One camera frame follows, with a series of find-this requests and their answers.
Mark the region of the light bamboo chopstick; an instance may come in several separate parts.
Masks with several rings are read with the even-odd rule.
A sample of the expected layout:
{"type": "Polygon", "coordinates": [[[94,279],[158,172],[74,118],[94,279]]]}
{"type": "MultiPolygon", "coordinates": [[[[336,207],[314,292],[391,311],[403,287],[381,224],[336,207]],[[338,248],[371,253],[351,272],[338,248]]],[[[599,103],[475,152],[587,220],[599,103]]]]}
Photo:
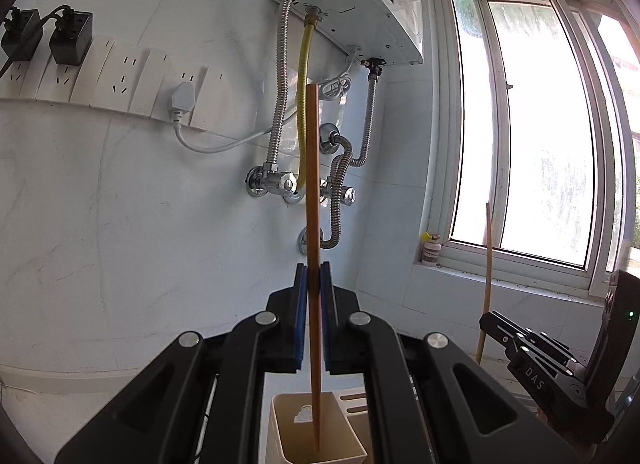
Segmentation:
{"type": "MultiPolygon", "coordinates": [[[[491,204],[490,202],[486,203],[486,271],[485,271],[485,289],[484,289],[484,300],[483,300],[483,311],[480,317],[483,317],[484,314],[487,314],[490,309],[491,302],[491,287],[492,287],[492,251],[494,247],[494,239],[492,238],[494,235],[492,234],[492,215],[491,215],[491,204]]],[[[486,333],[480,328],[480,335],[478,336],[476,353],[475,353],[475,362],[480,366],[482,364],[483,356],[484,356],[484,348],[486,343],[486,333]]]]}

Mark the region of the dark red wooden chopstick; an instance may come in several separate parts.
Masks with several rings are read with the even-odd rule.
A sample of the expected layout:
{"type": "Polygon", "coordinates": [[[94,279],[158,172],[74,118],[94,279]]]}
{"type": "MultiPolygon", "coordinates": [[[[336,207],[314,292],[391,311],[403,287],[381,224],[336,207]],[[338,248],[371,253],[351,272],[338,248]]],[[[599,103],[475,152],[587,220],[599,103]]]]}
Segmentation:
{"type": "Polygon", "coordinates": [[[321,371],[322,336],[320,304],[320,146],[319,146],[319,91],[316,84],[309,84],[306,96],[306,221],[307,221],[307,266],[309,295],[310,338],[310,387],[312,407],[312,429],[314,430],[314,452],[321,447],[321,371]]]}

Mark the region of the small jar on sill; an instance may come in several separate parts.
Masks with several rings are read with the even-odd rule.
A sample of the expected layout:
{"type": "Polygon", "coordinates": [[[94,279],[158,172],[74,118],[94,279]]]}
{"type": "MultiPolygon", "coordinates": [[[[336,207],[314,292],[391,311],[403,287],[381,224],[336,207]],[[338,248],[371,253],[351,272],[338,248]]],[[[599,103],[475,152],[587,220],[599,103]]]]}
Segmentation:
{"type": "Polygon", "coordinates": [[[423,232],[421,236],[420,263],[426,266],[436,265],[441,249],[442,239],[439,234],[423,232]]]}

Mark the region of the cream utensil holder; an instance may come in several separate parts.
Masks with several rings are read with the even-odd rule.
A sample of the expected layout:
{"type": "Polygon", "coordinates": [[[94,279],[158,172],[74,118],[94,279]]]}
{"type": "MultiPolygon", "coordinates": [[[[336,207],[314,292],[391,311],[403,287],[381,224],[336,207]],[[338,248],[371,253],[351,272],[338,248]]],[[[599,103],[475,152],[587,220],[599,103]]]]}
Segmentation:
{"type": "Polygon", "coordinates": [[[314,424],[311,395],[271,399],[267,463],[352,463],[374,461],[367,396],[363,388],[322,392],[320,424],[314,424]]]}

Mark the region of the white framed window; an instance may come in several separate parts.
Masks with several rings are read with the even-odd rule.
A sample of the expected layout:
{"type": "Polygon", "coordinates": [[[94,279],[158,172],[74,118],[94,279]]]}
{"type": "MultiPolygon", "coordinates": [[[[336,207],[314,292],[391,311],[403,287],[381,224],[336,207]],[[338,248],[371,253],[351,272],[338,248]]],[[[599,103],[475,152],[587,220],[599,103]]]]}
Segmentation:
{"type": "Polygon", "coordinates": [[[620,0],[428,3],[440,261],[601,298],[638,262],[638,26],[620,0]]]}

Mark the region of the black power adapter right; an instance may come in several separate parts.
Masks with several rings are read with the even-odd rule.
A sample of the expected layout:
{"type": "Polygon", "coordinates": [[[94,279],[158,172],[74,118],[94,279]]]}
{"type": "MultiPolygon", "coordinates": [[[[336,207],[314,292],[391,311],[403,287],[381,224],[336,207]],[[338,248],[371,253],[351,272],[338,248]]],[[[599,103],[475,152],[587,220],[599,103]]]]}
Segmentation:
{"type": "Polygon", "coordinates": [[[93,38],[93,13],[66,7],[49,40],[56,64],[81,65],[93,38]]]}

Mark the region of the black power adapter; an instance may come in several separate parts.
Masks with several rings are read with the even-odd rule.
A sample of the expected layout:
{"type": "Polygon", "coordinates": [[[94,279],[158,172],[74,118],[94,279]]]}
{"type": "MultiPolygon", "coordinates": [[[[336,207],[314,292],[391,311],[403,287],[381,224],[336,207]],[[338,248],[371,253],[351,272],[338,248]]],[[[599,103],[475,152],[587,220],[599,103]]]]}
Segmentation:
{"type": "Polygon", "coordinates": [[[38,9],[11,8],[4,20],[1,47],[12,61],[29,61],[43,35],[38,9]]]}
{"type": "Polygon", "coordinates": [[[81,65],[93,38],[93,13],[66,7],[49,40],[56,64],[81,65]]]}

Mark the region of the black power adapter left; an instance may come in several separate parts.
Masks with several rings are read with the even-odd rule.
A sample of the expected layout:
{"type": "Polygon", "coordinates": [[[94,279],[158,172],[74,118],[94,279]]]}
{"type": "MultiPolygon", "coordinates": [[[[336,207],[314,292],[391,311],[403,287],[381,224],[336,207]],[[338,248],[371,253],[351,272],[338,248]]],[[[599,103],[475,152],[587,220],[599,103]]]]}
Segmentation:
{"type": "Polygon", "coordinates": [[[38,9],[11,8],[4,20],[1,47],[12,61],[29,61],[43,35],[38,9]]]}

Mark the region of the white wall plug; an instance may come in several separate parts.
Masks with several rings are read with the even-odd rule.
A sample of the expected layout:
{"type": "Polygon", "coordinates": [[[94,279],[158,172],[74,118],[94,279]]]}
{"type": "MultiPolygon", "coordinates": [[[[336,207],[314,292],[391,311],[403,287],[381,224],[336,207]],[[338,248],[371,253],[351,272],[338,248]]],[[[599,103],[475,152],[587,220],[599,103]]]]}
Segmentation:
{"type": "Polygon", "coordinates": [[[195,108],[195,89],[189,82],[183,82],[177,86],[168,100],[168,111],[171,121],[180,125],[183,117],[190,114],[195,108]]]}

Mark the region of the white wall socket strip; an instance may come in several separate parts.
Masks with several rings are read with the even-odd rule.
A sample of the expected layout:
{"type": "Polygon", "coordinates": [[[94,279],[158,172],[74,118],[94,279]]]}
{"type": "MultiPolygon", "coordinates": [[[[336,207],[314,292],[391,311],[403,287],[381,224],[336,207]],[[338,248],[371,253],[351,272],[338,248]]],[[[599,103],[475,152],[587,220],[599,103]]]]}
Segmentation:
{"type": "Polygon", "coordinates": [[[81,65],[58,64],[44,38],[32,60],[15,62],[1,79],[3,100],[34,100],[152,118],[169,123],[169,99],[182,83],[192,85],[194,109],[183,126],[211,132],[232,111],[224,72],[179,62],[163,50],[96,36],[81,65]]]}

